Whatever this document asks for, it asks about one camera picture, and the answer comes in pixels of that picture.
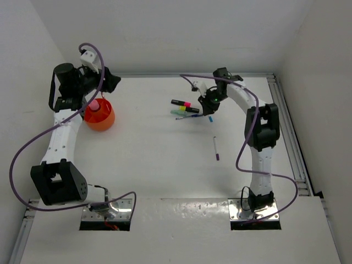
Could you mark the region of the blue ballpoint pen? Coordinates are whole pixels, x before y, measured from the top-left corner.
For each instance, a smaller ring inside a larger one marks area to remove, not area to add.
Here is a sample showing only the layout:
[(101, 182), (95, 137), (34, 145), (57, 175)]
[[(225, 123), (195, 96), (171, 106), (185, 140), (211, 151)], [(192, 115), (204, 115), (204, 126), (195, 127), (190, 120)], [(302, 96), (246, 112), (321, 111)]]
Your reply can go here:
[(180, 117), (176, 117), (175, 120), (182, 120), (182, 119), (186, 119), (186, 118), (198, 118), (198, 117), (203, 117), (203, 114), (192, 114), (192, 115), (185, 115), (185, 116), (180, 116)]

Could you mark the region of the pink glue stick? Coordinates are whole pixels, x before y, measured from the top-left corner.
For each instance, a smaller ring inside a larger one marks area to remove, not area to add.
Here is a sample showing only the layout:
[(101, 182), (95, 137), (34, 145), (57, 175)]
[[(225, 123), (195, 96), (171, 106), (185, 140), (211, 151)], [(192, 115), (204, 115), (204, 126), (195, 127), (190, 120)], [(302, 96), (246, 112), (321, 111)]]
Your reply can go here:
[(100, 104), (97, 100), (93, 100), (90, 104), (89, 104), (89, 108), (91, 111), (98, 111), (100, 109)]

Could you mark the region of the white pen purple cap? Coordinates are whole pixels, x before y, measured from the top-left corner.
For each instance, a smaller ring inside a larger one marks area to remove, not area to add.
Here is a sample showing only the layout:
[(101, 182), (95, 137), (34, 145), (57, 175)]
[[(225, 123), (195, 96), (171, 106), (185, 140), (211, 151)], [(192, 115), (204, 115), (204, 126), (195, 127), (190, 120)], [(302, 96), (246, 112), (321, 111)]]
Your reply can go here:
[(219, 152), (218, 152), (218, 146), (217, 146), (217, 138), (216, 138), (216, 136), (213, 137), (213, 144), (214, 144), (214, 151), (215, 151), (216, 161), (219, 161), (219, 160), (220, 160), (220, 157), (219, 157)]

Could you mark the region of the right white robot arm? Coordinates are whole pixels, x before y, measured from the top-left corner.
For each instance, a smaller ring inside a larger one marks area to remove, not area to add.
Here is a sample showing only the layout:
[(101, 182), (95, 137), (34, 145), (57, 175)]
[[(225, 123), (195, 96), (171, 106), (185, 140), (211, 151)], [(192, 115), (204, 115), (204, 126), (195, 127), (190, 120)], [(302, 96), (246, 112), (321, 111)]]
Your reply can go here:
[(252, 178), (247, 198), (248, 210), (254, 212), (271, 206), (274, 193), (271, 184), (271, 158), (280, 137), (278, 107), (274, 103), (260, 100), (244, 85), (243, 79), (232, 76), (226, 68), (213, 72), (215, 87), (193, 83), (192, 90), (198, 91), (198, 101), (204, 115), (214, 114), (220, 103), (229, 98), (246, 114), (245, 146), (252, 157)]

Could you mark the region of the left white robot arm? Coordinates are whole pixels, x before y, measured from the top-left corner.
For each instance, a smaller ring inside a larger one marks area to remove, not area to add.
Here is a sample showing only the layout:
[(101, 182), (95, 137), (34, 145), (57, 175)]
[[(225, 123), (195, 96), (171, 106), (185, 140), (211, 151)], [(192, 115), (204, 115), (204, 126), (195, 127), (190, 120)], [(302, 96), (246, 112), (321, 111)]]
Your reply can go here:
[(83, 65), (75, 68), (71, 63), (54, 68), (48, 104), (54, 112), (55, 129), (41, 163), (30, 171), (46, 206), (83, 202), (92, 193), (74, 165), (78, 130), (86, 123), (94, 131), (106, 131), (116, 116), (107, 99), (100, 97), (87, 103), (85, 97), (98, 87), (101, 93), (111, 93), (120, 81), (108, 68), (94, 71)]

